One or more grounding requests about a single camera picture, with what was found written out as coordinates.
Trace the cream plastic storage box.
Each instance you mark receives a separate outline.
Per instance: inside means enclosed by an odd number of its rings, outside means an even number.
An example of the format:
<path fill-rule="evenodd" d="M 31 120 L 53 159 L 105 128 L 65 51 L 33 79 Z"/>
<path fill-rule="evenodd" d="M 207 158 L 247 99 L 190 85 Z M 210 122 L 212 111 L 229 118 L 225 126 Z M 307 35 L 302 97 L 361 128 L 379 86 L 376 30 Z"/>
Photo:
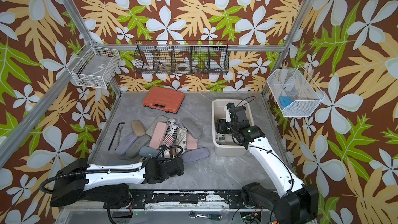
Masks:
<path fill-rule="evenodd" d="M 255 125 L 249 99 L 218 99 L 211 104 L 212 140 L 219 156 L 242 156 L 255 139 L 265 137 Z"/>

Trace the newspaper print glasses case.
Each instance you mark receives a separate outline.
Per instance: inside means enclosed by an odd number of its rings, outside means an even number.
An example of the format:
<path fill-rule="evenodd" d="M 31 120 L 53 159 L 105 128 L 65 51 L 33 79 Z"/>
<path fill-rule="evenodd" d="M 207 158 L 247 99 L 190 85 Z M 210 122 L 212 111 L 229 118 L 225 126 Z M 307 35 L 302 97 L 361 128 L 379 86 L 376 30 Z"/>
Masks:
<path fill-rule="evenodd" d="M 230 134 L 217 134 L 216 135 L 216 143 L 218 145 L 231 145 L 232 136 Z"/>

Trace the plaid glasses case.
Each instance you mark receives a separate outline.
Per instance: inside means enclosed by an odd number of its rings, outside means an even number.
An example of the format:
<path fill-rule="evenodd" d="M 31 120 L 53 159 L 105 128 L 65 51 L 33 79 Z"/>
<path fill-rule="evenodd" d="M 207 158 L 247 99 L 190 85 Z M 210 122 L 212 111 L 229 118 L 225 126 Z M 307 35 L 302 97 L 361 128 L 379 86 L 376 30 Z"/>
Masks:
<path fill-rule="evenodd" d="M 169 159 L 169 158 L 173 158 L 175 155 L 175 148 L 169 148 L 167 147 L 164 151 L 163 151 L 163 157 L 165 159 Z"/>

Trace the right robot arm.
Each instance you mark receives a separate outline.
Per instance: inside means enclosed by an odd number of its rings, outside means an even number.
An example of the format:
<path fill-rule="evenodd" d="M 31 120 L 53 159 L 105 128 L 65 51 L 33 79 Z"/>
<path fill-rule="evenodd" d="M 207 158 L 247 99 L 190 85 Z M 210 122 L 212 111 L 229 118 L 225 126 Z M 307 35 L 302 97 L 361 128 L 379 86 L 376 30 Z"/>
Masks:
<path fill-rule="evenodd" d="M 259 183 L 245 185 L 242 201 L 270 210 L 269 220 L 279 224 L 306 224 L 318 216 L 319 193 L 307 186 L 289 169 L 270 145 L 264 132 L 254 124 L 246 100 L 214 100 L 211 104 L 213 142 L 222 135 L 233 148 L 252 154 L 271 179 L 275 190 Z"/>

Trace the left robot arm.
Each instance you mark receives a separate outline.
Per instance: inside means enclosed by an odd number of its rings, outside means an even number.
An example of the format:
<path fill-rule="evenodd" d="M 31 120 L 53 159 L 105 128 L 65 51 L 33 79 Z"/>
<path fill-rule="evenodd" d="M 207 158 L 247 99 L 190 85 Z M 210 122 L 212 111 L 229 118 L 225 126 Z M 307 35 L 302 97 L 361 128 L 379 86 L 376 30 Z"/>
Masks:
<path fill-rule="evenodd" d="M 170 158 L 162 155 L 171 148 L 178 153 Z M 103 202 L 108 208 L 131 204 L 129 185 L 158 184 L 184 174 L 181 146 L 173 145 L 149 156 L 143 162 L 121 166 L 99 166 L 78 159 L 40 184 L 40 191 L 51 195 L 52 207 L 67 206 L 78 201 Z"/>

